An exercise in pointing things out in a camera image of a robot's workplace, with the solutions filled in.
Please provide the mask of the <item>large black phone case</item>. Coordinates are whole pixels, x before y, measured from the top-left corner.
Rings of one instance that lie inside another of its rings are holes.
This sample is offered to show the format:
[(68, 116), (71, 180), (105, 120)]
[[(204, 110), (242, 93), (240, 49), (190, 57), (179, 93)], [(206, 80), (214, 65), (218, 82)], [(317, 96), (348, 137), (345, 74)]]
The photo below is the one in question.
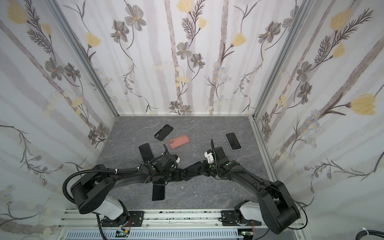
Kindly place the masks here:
[(181, 180), (189, 181), (194, 177), (202, 175), (202, 162), (197, 162), (181, 170)]

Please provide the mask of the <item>purple-edged phone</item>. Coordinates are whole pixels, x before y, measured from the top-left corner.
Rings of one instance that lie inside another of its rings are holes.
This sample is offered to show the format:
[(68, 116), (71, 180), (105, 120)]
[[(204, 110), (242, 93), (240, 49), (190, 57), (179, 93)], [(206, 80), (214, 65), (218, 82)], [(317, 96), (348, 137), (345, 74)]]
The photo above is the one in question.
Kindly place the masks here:
[(242, 148), (237, 136), (235, 133), (226, 134), (227, 141), (233, 151), (240, 150)]
[(165, 185), (164, 181), (156, 181), (153, 183), (152, 201), (162, 201), (165, 199)]

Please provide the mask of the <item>pink phone case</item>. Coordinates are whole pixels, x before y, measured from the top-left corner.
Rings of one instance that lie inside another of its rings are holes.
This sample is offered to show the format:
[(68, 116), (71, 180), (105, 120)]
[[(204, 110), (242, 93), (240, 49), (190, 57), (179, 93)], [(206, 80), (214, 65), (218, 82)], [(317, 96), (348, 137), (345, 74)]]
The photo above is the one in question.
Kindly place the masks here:
[(175, 139), (169, 140), (169, 145), (171, 149), (176, 149), (185, 144), (188, 144), (189, 142), (190, 142), (190, 138), (187, 135), (183, 135)]

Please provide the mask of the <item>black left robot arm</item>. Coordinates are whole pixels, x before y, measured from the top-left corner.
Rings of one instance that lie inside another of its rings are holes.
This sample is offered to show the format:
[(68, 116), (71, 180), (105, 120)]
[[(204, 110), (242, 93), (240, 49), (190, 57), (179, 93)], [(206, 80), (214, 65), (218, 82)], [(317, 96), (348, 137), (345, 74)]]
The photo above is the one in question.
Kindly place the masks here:
[(65, 179), (62, 191), (71, 203), (76, 204), (80, 214), (101, 214), (115, 220), (125, 210), (121, 203), (108, 197), (113, 189), (159, 180), (179, 182), (186, 176), (186, 171), (178, 167), (175, 156), (163, 154), (136, 168), (109, 169), (100, 164), (90, 170), (76, 172)]

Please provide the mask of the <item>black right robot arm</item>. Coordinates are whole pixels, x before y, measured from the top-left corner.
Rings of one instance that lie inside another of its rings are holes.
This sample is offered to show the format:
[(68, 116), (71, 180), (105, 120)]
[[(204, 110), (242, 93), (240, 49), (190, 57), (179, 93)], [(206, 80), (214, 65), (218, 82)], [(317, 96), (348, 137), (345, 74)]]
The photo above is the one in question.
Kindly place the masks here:
[(265, 180), (239, 162), (230, 161), (221, 147), (209, 150), (206, 159), (198, 162), (197, 175), (235, 182), (255, 195), (261, 218), (274, 234), (280, 234), (301, 218), (296, 202), (282, 182)]

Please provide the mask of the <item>blue-edged phone far left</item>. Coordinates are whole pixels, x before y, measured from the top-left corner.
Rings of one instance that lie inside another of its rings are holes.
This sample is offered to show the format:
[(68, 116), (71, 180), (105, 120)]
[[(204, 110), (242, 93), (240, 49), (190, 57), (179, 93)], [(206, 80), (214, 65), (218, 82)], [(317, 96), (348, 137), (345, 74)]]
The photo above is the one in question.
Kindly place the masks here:
[(144, 163), (150, 162), (155, 159), (151, 147), (148, 143), (139, 146), (139, 151), (141, 153)]

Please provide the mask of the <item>small black phone case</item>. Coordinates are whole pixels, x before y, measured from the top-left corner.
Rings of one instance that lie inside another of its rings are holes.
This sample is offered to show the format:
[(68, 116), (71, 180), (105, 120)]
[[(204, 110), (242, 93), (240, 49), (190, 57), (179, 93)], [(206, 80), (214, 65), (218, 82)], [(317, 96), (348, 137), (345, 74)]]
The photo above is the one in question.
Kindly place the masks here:
[(162, 141), (173, 131), (173, 129), (172, 126), (166, 124), (154, 135), (154, 137), (157, 140)]

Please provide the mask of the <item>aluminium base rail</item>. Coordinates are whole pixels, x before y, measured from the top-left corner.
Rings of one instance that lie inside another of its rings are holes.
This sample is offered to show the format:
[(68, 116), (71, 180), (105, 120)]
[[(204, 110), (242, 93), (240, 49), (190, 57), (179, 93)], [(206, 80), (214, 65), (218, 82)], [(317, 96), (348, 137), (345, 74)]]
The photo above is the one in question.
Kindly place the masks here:
[(244, 225), (226, 223), (225, 218), (231, 215), (229, 210), (221, 209), (179, 209), (179, 210), (133, 210), (131, 221), (126, 227), (98, 227), (97, 218), (93, 214), (81, 215), (76, 210), (65, 211), (54, 240), (62, 240), (68, 231), (97, 230), (102, 238), (104, 231), (119, 230), (129, 233), (131, 230), (178, 230), (178, 229), (236, 229), (243, 239), (238, 240), (307, 240), (309, 237), (301, 228), (303, 220), (299, 220), (281, 234), (272, 233), (265, 223), (249, 222)]

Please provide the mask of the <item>right corner aluminium post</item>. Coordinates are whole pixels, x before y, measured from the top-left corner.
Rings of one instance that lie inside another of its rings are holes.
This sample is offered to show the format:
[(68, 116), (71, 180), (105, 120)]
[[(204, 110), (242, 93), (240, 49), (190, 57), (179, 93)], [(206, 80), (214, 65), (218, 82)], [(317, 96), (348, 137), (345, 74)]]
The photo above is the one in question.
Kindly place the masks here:
[(275, 84), (275, 81), (277, 80), (277, 77), (280, 73), (280, 70), (282, 69), (282, 66), (286, 59), (288, 58), (288, 55), (290, 51), (292, 50), (292, 47), (294, 45), (294, 42), (296, 38), (299, 36), (299, 32), (304, 24), (304, 21), (307, 18), (308, 13), (310, 12), (312, 5), (314, 1), (303, 1), (301, 7), (299, 8), (296, 17), (293, 20), (291, 29), (288, 32), (287, 38), (284, 41), (283, 47), (278, 55), (278, 58), (275, 62), (274, 67), (272, 68), (271, 74), (268, 78), (268, 81), (262, 91), (261, 97), (258, 101), (258, 104), (256, 105), (256, 109), (252, 115), (252, 119), (258, 116), (258, 114), (262, 111), (262, 108), (264, 104), (267, 101), (267, 98), (272, 91), (272, 88)]

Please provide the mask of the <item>corner aluminium post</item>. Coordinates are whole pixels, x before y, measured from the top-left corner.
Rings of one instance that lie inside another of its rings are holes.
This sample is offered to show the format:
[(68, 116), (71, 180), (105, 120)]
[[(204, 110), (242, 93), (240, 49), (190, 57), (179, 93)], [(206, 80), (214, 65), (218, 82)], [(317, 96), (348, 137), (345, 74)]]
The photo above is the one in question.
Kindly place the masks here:
[(99, 91), (100, 95), (104, 99), (106, 105), (108, 106), (112, 116), (114, 118), (117, 118), (119, 116), (118, 111), (116, 110), (115, 106), (113, 105), (111, 99), (109, 98), (109, 95), (105, 88), (103, 87), (102, 81), (96, 74), (96, 71), (94, 70), (89, 58), (87, 57), (86, 51), (83, 49), (81, 43), (79, 42), (79, 39), (75, 32), (70, 27), (67, 19), (65, 18), (62, 10), (59, 7), (59, 4), (57, 1), (48, 1), (45, 0), (46, 5), (48, 6), (50, 12), (54, 16), (55, 20), (57, 21), (58, 25), (60, 26), (61, 30), (64, 32), (64, 35), (66, 36), (67, 40), (69, 41), (72, 49), (76, 53), (77, 57), (81, 61), (83, 67), (85, 68), (86, 72), (91, 77), (94, 85), (96, 86), (96, 89)]
[(264, 104), (267, 101), (267, 98), (272, 91), (272, 88), (275, 84), (275, 81), (277, 80), (277, 77), (280, 73), (280, 70), (282, 69), (282, 66), (286, 59), (288, 58), (288, 55), (290, 51), (292, 50), (292, 47), (294, 45), (294, 42), (296, 38), (299, 36), (299, 32), (304, 24), (304, 21), (307, 18), (308, 13), (310, 12), (312, 5), (314, 1), (303, 1), (301, 7), (299, 8), (296, 17), (293, 20), (291, 29), (288, 32), (287, 38), (284, 41), (283, 47), (278, 55), (278, 58), (275, 62), (274, 67), (272, 68), (271, 74), (268, 78), (268, 81), (262, 91), (261, 97), (258, 101), (258, 104), (256, 105), (256, 109), (252, 115), (252, 119), (258, 116), (258, 114), (262, 111), (262, 108)]

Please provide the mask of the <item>left corner aluminium post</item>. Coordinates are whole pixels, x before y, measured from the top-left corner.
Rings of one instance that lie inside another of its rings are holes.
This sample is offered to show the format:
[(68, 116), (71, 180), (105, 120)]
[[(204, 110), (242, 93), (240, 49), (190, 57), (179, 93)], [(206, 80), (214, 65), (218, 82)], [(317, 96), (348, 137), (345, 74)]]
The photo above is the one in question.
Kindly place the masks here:
[(118, 111), (116, 110), (115, 106), (113, 105), (111, 99), (109, 98), (109, 95), (105, 88), (103, 87), (102, 81), (96, 74), (96, 71), (94, 70), (89, 58), (87, 57), (86, 51), (83, 49), (81, 43), (79, 42), (79, 39), (75, 32), (70, 27), (67, 19), (65, 18), (62, 10), (59, 7), (59, 4), (57, 1), (48, 1), (45, 0), (46, 5), (48, 6), (50, 12), (54, 16), (55, 20), (57, 21), (58, 25), (60, 26), (61, 30), (64, 32), (64, 35), (66, 36), (67, 40), (69, 41), (72, 49), (76, 53), (77, 57), (81, 61), (83, 67), (85, 68), (86, 72), (91, 77), (94, 85), (96, 86), (96, 89), (99, 91), (100, 95), (104, 99), (106, 105), (108, 106), (112, 116), (114, 118), (117, 118), (119, 116)]

